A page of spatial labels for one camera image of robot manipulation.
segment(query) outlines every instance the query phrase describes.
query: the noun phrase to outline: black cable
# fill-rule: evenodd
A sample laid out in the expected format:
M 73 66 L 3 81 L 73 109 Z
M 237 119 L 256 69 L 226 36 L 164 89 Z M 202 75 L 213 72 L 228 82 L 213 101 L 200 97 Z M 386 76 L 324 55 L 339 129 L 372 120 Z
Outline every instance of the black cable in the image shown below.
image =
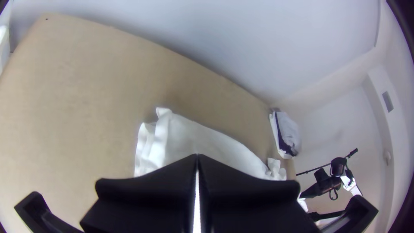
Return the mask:
M 332 190 L 333 190 L 333 192 L 335 193 L 335 195 L 336 195 L 336 197 L 335 198 L 333 198 L 332 196 L 331 196 L 331 192 L 332 192 Z M 336 200 L 336 199 L 338 199 L 338 194 L 336 193 L 336 189 L 331 189 L 330 191 L 329 191 L 329 198 L 331 199 L 331 200 Z

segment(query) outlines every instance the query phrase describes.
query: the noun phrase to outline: white towel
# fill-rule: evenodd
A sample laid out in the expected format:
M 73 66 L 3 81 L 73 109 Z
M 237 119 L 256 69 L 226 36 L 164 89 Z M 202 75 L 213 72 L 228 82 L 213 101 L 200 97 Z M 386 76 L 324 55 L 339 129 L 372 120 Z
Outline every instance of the white towel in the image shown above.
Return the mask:
M 142 176 L 191 154 L 204 154 L 261 179 L 286 180 L 280 161 L 269 158 L 269 168 L 240 142 L 202 126 L 170 109 L 157 108 L 158 121 L 143 123 L 138 132 L 135 176 Z

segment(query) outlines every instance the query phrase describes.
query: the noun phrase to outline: folded cloth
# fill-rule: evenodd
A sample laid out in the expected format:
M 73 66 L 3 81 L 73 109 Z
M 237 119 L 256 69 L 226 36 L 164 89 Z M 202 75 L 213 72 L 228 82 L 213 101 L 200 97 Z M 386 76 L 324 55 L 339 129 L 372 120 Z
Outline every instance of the folded cloth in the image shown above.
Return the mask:
M 142 176 L 191 154 L 204 154 L 261 179 L 286 180 L 280 161 L 268 159 L 270 169 L 240 142 L 202 126 L 170 109 L 156 109 L 158 121 L 139 128 L 135 176 Z
M 274 111 L 269 120 L 280 156 L 285 159 L 296 156 L 301 150 L 298 125 L 285 112 Z

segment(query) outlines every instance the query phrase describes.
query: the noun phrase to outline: fabric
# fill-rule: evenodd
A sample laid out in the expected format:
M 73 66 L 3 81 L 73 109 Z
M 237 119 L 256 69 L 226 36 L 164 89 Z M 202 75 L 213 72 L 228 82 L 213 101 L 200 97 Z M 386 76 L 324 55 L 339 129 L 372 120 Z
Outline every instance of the fabric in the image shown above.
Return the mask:
M 280 161 L 269 158 L 270 169 L 240 142 L 202 126 L 170 109 L 157 108 L 158 121 L 143 123 L 138 132 L 135 176 L 142 176 L 190 154 L 204 154 L 261 179 L 286 180 Z
M 292 159 L 301 150 L 298 125 L 285 112 L 274 111 L 269 120 L 278 153 L 282 158 Z
M 282 140 L 290 147 L 293 155 L 297 155 L 301 150 L 301 136 L 299 127 L 286 112 L 276 112 L 278 128 L 282 135 Z

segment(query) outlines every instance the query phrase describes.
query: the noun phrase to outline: air vent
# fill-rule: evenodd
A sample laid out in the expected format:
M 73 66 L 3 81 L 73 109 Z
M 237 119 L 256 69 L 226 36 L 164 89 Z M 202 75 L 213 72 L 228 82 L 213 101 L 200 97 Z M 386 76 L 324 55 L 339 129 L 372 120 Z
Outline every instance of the air vent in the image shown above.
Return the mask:
M 385 102 L 385 105 L 387 106 L 388 112 L 391 112 L 394 109 L 394 106 L 392 105 L 391 98 L 389 97 L 388 91 L 383 93 L 383 99 Z

